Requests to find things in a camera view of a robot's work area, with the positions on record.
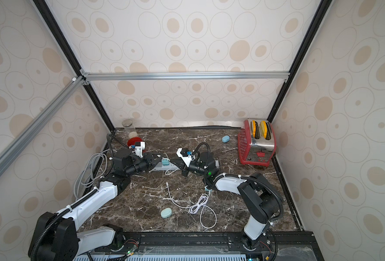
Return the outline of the blue earbud case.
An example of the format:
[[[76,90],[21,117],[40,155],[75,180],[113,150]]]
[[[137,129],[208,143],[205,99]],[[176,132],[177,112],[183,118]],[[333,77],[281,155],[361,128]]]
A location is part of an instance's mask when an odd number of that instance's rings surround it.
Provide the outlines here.
[[[221,140],[223,143],[227,143],[230,141],[230,136],[223,136]]]

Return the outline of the green earbud case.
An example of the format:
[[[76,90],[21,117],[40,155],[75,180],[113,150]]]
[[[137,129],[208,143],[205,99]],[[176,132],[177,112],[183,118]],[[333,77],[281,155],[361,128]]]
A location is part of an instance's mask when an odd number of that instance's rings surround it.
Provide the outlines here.
[[[165,208],[160,212],[160,215],[163,219],[167,219],[172,215],[172,209],[171,208]]]

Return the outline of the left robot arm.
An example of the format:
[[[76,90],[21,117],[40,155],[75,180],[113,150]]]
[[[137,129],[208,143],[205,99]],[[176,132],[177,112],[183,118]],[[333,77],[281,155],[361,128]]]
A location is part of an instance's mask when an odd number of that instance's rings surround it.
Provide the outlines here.
[[[133,175],[151,171],[162,157],[145,152],[145,145],[141,142],[114,151],[114,138],[111,134],[107,136],[112,165],[98,186],[64,209],[56,213],[46,212],[39,217],[28,250],[31,260],[71,261],[103,246],[117,252],[123,249],[126,237],[118,226],[105,225],[85,232],[78,230],[92,214],[121,194],[130,185]]]

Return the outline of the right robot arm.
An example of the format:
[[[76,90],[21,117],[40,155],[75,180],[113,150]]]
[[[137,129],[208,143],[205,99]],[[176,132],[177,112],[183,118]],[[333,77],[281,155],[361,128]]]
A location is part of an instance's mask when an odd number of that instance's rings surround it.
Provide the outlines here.
[[[200,143],[193,151],[179,148],[177,158],[170,162],[180,169],[184,177],[190,173],[202,176],[204,187],[208,190],[241,196],[250,213],[242,233],[242,243],[248,250],[256,249],[261,236],[266,234],[274,221],[283,217],[283,199],[261,173],[241,176],[221,172],[206,142]]]

